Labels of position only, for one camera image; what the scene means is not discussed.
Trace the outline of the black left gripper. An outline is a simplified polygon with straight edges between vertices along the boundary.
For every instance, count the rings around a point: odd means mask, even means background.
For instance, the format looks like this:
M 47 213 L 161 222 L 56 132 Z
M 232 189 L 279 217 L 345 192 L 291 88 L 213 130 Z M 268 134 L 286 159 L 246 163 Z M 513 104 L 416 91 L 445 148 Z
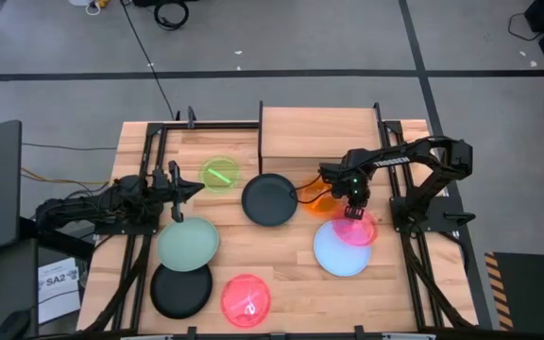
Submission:
M 169 174 L 171 178 L 163 172 L 162 169 L 155 169 L 153 172 L 153 192 L 161 204 L 172 203 L 171 214 L 175 222 L 183 221 L 183 213 L 180 211 L 179 199 L 179 167 L 175 161 L 169 162 Z M 185 187 L 181 190 L 181 201 L 187 202 L 205 187 L 201 182 L 193 182 L 185 179 L 180 180 L 180 185 Z

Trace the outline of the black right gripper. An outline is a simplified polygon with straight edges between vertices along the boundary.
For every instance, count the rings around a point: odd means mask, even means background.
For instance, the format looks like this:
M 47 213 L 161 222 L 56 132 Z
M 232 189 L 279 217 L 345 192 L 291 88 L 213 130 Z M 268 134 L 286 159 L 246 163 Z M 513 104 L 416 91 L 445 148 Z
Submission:
M 322 162 L 319 174 L 324 183 L 330 184 L 331 195 L 335 198 L 346 197 L 348 204 L 345 217 L 361 220 L 363 209 L 370 198 L 369 181 L 371 172 L 361 167 L 347 166 L 341 163 Z

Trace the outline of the pink translucent plate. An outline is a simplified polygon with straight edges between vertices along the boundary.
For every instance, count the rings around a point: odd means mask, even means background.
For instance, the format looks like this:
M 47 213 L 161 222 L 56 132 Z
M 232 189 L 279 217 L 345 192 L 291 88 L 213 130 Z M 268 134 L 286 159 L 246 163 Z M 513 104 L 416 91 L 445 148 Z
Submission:
M 346 217 L 343 211 L 332 216 L 332 229 L 344 243 L 356 246 L 371 246 L 377 239 L 379 231 L 375 218 L 364 212 L 361 219 Z

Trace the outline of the green translucent plate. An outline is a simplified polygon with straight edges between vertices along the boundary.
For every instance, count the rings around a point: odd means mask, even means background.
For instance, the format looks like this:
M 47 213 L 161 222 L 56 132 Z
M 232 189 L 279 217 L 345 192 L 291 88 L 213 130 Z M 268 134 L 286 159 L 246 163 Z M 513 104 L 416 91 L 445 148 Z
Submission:
M 237 161 L 226 156 L 215 156 L 204 161 L 199 179 L 213 193 L 225 193 L 233 189 L 240 178 Z

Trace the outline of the orange translucent plate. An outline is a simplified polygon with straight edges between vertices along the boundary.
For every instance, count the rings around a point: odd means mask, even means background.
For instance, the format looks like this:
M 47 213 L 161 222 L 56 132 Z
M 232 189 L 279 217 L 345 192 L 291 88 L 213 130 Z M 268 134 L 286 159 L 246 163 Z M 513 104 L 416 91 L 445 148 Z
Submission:
M 340 213 L 342 200 L 332 196 L 330 184 L 318 179 L 313 184 L 298 190 L 301 206 L 310 214 L 319 217 L 331 217 Z

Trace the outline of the light blue plate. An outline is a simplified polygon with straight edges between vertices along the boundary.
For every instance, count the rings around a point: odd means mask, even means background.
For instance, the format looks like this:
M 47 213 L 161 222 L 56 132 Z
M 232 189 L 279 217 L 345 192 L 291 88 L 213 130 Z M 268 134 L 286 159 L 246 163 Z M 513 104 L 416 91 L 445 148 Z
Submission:
M 345 238 L 354 223 L 345 218 L 325 222 L 314 236 L 314 257 L 318 264 L 336 277 L 361 273 L 372 256 L 372 246 L 357 246 Z

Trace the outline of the sage green plate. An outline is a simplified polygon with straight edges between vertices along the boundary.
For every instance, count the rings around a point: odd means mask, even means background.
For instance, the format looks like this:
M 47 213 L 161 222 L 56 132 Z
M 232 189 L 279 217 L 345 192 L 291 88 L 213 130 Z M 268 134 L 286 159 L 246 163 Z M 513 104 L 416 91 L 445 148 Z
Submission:
M 200 217 L 186 217 L 183 222 L 166 226 L 157 239 L 161 264 L 178 272 L 189 272 L 207 264 L 219 247 L 217 228 Z

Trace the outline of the black plate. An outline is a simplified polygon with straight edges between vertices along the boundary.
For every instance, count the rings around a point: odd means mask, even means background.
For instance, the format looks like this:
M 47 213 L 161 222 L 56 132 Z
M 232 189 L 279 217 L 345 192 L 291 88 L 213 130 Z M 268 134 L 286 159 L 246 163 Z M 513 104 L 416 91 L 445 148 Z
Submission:
M 295 190 L 293 183 L 281 175 L 261 174 L 251 179 L 242 192 L 243 211 L 257 225 L 280 226 L 297 210 Z
M 185 319 L 204 308 L 213 291 L 213 275 L 205 264 L 179 272 L 160 264 L 150 282 L 150 298 L 155 309 L 167 318 Z

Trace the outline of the red translucent plate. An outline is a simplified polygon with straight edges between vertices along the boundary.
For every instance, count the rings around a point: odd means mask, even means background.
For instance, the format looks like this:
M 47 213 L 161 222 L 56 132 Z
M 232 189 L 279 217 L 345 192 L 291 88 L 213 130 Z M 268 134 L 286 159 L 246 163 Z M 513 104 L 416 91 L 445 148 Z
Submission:
M 231 325 L 241 329 L 261 324 L 271 305 L 272 295 L 267 283 L 252 274 L 241 274 L 229 280 L 220 298 L 222 315 Z

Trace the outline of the white printed paper sheet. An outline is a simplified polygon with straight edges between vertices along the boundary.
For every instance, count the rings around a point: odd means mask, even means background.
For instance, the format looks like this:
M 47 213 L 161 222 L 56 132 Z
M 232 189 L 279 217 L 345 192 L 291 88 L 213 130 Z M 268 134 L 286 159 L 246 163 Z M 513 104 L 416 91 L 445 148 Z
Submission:
M 68 258 L 38 269 L 38 320 L 48 323 L 80 309 L 79 269 Z

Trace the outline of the black mat with striped edge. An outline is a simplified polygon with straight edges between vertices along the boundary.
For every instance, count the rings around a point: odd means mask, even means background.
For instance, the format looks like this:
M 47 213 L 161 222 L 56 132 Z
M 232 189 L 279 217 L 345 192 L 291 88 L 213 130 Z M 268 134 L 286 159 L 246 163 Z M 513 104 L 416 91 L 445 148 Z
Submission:
M 544 333 L 544 255 L 486 252 L 500 329 Z

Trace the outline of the white power strip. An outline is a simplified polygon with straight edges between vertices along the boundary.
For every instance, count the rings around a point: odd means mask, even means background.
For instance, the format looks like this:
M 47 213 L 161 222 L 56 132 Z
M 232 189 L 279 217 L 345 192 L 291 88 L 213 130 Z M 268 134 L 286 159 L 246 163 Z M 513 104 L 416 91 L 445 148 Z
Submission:
M 67 0 L 70 5 L 78 8 L 84 8 L 90 16 L 99 15 L 111 0 Z

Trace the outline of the black chair part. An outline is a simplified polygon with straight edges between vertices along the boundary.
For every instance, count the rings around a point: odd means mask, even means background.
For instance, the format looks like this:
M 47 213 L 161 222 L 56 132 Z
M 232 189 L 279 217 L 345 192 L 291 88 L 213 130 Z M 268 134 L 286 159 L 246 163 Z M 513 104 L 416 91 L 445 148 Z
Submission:
M 29 329 L 31 312 L 14 311 L 0 325 L 0 340 L 21 340 Z

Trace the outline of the black aluminium table frame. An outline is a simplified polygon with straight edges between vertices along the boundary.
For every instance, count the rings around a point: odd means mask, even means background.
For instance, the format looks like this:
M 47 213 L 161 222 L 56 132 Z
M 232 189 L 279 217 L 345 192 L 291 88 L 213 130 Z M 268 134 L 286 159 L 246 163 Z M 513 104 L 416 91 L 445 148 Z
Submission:
M 218 121 L 198 121 L 194 129 L 182 122 L 161 131 L 156 123 L 126 122 L 115 156 L 115 177 L 152 170 L 175 161 L 185 179 L 196 181 L 204 161 L 227 156 L 239 163 L 240 183 L 262 170 L 261 123 L 236 121 L 224 127 Z M 150 298 L 150 282 L 142 280 L 129 290 L 118 320 L 122 327 L 136 326 L 140 333 L 165 333 L 179 338 L 196 326 L 198 336 L 224 335 L 229 339 L 269 339 L 326 333 L 353 333 L 362 325 L 369 333 L 411 332 L 416 326 L 412 296 L 400 236 L 392 225 L 391 186 L 386 170 L 371 182 L 368 212 L 379 234 L 363 272 L 338 278 L 315 260 L 313 241 L 324 217 L 298 208 L 293 218 L 275 229 L 252 223 L 241 206 L 240 187 L 225 193 L 204 190 L 185 205 L 185 216 L 210 220 L 218 229 L 220 244 L 210 268 L 212 296 L 192 317 L 175 320 L 161 315 Z M 272 295 L 267 318 L 257 327 L 231 325 L 220 310 L 225 284 L 241 274 L 262 278 Z

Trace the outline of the wooden shelf with black frame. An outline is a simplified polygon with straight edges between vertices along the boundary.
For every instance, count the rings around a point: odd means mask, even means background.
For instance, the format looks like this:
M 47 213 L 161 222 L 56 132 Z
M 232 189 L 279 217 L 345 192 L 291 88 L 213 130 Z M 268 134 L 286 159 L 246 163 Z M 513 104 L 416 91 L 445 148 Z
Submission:
M 354 148 L 381 147 L 372 108 L 262 107 L 262 170 L 301 185 L 322 162 L 339 163 Z

